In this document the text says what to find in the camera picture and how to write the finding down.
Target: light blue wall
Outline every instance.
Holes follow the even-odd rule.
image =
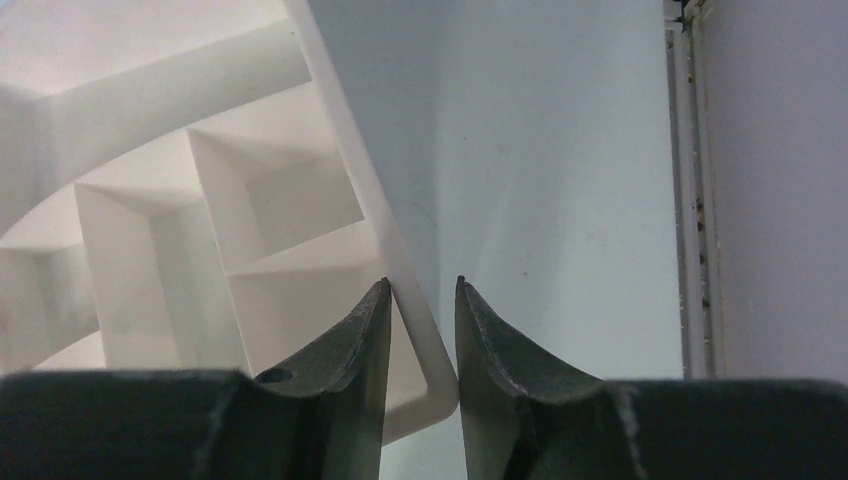
[[[464,274],[604,377],[681,375],[660,0],[310,0],[454,351]],[[458,414],[382,478],[465,478]]]

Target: curved plastic edge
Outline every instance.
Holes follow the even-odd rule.
[[[73,185],[45,198],[0,237],[0,250],[55,252],[82,243]]]
[[[459,386],[442,337],[421,287],[415,279],[386,194],[371,163],[353,112],[345,97],[327,46],[308,0],[283,0],[300,34],[306,64],[324,100],[362,212],[374,228],[377,248],[386,261],[388,278],[415,355],[427,382],[427,394],[386,412],[383,443],[388,444],[449,417],[459,403]]]

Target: hole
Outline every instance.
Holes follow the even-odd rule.
[[[259,383],[285,382],[293,376],[294,374],[292,374],[291,370],[286,370],[285,368],[271,368],[260,373],[256,377],[256,381]]]

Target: white plastic part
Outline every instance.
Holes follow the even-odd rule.
[[[195,7],[223,12],[225,3]],[[40,31],[15,18],[32,15],[27,4],[0,12],[20,48],[38,41],[27,32]],[[31,58],[0,54],[18,65],[0,67],[0,80],[14,80],[0,82],[0,94],[13,88],[38,98],[28,121],[45,115],[56,131],[52,150],[16,153],[50,175],[37,179],[32,197],[42,200],[0,236],[0,371],[222,367],[255,375],[388,276],[396,300],[390,442],[450,415],[456,376],[314,25],[298,22],[313,81],[304,55],[292,53],[301,37],[291,21],[270,3],[262,8],[273,15],[243,15],[238,28],[224,22],[226,32],[193,30],[220,18],[187,27],[189,40],[166,29],[163,41],[182,45],[176,52],[117,41],[110,49],[74,45],[65,57],[35,47]],[[79,12],[47,12],[54,22],[68,15]],[[98,32],[98,45],[117,35]],[[275,45],[284,52],[272,54]],[[254,63],[245,59],[251,48]],[[58,75],[27,73],[64,61]],[[244,75],[217,73],[218,61]],[[250,71],[253,64],[261,68]],[[161,90],[151,102],[134,98],[146,94],[142,80]]]

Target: white wall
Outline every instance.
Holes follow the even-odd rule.
[[[465,274],[603,377],[681,375],[662,3],[311,0],[454,351]],[[464,478],[458,414],[382,478]]]
[[[848,2],[717,0],[710,145],[732,376],[848,382]]]

